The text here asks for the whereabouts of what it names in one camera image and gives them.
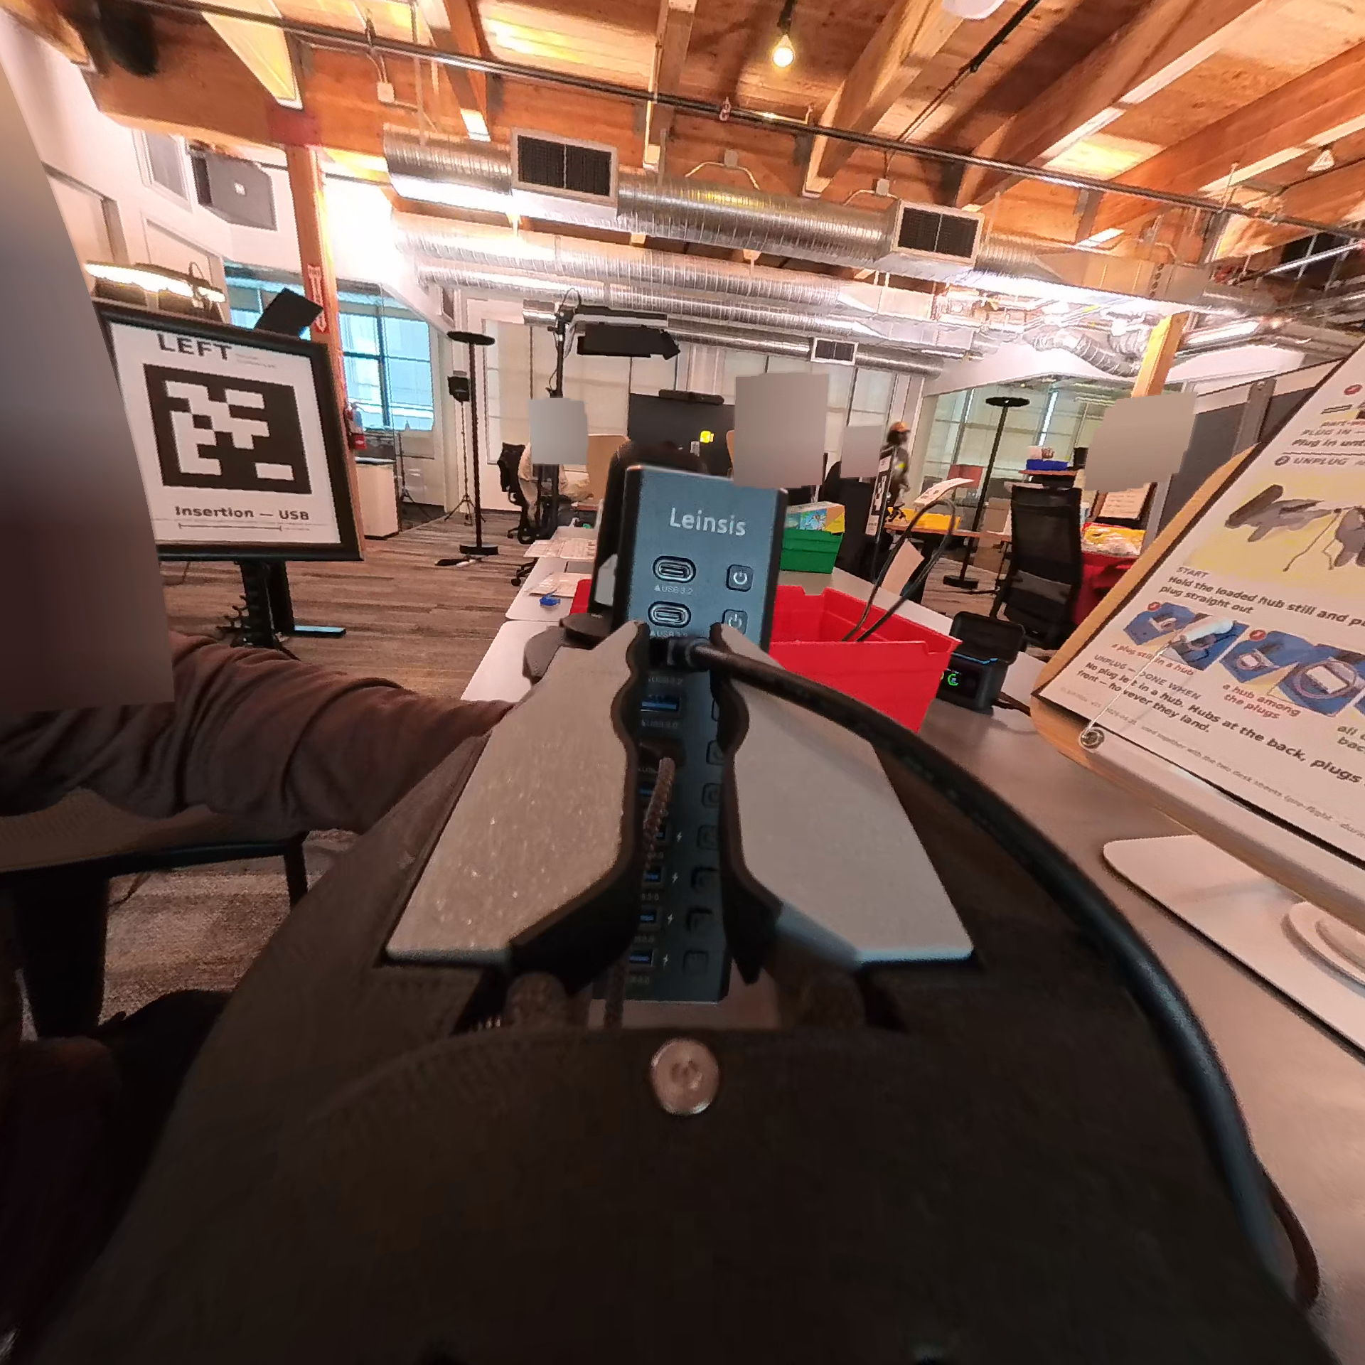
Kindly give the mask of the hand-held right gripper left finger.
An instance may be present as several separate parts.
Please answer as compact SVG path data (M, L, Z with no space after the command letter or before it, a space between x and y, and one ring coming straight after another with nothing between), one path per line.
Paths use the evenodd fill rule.
M398 962L544 972L578 991L640 918L643 623L561 650L487 738L387 941Z

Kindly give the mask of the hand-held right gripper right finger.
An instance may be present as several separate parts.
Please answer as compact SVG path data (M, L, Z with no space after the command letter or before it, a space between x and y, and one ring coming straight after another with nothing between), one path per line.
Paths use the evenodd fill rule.
M970 934L873 744L730 627L706 674L721 746L726 941L744 981L788 958L856 974L964 962Z

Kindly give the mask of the black usb hub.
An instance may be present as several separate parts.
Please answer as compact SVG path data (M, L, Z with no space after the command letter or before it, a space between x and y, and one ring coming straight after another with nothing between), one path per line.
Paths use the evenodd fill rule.
M781 490L656 465L623 476L623 520L613 601L616 624L649 635L649 670L635 732L640 745L637 803L643 822L643 884L636 937L626 955L625 998L649 1005L716 1005L728 992L731 954L723 916L721 803L724 751L720 707L708 674L671 661L674 640L708 643L733 628L765 647L772 634L781 530ZM764 597L761 624L743 633L741 613L693 633L686 607L642 607L647 589L696 580Z

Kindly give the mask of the person's left forearm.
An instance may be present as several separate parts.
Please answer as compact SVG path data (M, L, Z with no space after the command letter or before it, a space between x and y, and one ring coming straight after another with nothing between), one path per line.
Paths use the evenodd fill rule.
M3 719L3 816L76 790L144 817L366 833L514 704L451 701L280 653L171 634L171 701Z

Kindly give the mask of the black monitor screen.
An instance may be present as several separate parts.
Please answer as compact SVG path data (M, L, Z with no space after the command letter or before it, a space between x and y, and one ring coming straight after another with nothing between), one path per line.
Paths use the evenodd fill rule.
M718 395L684 391L632 392L627 397L626 438L646 446L670 444L698 455L706 472L730 475L733 455L728 434L737 408Z

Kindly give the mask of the red plastic bin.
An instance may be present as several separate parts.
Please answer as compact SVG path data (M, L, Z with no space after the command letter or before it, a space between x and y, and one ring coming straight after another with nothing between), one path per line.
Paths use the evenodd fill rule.
M764 596L757 590L708 589L701 577L691 584L646 589L642 607L632 607L652 631L657 623L647 617L650 607L677 603L690 620L684 626L703 634L730 620L727 608L743 617L741 633L762 623ZM936 697L959 640L915 620L892 614L869 638L845 635L862 611L862 598L838 589L807 593L802 587L777 587L767 653L785 670L822 682L835 691L871 705L908 729L919 731L930 701Z

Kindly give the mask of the black device with green display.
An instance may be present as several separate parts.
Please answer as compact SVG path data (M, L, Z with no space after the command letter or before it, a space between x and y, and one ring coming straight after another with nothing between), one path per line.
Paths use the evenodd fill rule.
M1026 628L1013 621L960 610L950 634L959 647L940 675L936 698L973 712L996 708L1028 712L1030 707L1004 691L1008 672L1024 651Z

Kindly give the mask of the white cabinet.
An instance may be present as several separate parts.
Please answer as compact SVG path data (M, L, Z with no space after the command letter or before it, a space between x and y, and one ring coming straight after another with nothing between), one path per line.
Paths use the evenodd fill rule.
M394 459L359 456L356 486L359 517L366 539L390 539L401 533L401 492Z

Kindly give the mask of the studio light on stand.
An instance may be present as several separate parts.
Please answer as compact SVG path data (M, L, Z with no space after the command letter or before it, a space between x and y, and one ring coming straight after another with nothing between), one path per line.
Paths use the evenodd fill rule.
M679 355L664 314L586 306L576 291L555 306L549 331L555 343L552 381L548 392L528 407L541 537L553 537L561 525L562 469L589 466L592 434L588 409L583 401L571 399L565 391L572 344L576 344L580 355L598 360L674 360Z

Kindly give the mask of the black sign stand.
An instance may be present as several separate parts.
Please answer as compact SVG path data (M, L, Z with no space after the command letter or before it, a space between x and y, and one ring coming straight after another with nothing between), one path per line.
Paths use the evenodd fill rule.
M288 566L282 559L239 559L243 598L218 634L234 647L296 657L288 640L343 640L344 626L299 623Z

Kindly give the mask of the black office chair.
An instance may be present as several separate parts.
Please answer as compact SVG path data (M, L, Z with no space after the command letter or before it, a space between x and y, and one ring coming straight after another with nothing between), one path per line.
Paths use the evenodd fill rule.
M990 611L1044 648L1075 628L1084 581L1082 493L1074 486L1018 485L1010 495L1010 552Z

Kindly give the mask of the person's office chair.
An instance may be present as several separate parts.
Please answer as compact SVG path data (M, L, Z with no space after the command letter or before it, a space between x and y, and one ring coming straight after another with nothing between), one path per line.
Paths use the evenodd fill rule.
M289 900L309 889L305 836L266 835L205 808L135 816L93 792L2 819L3 910L40 1038L94 1031L104 1004L110 883L280 857Z

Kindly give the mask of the white stand base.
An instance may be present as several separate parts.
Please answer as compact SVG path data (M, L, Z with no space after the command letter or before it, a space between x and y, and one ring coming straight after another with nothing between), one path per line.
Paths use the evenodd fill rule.
M1114 840L1108 867L1324 1025L1364 1049L1364 934L1203 837Z

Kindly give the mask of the printed instruction sheet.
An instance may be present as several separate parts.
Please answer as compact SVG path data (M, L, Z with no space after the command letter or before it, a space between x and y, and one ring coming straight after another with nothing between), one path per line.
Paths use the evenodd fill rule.
M1357 351L1041 695L1363 860L1363 539Z

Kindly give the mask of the silver air duct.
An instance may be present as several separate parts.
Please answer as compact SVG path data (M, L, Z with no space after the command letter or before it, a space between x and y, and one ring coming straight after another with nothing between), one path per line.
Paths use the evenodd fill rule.
M511 145L387 125L384 163L404 198L518 215L562 227L753 250L815 264L956 281L976 271L1077 286L1090 257L1057 243L991 234L980 216L893 200L822 205L697 176L622 168L615 149L516 131Z
M1081 335L1044 310L999 307L969 293L949 296L707 256L600 243L558 233L398 213L397 247L418 280L444 291L519 300L542 311L578 304L673 323L818 337L858 347L959 360L1024 341L1047 348Z

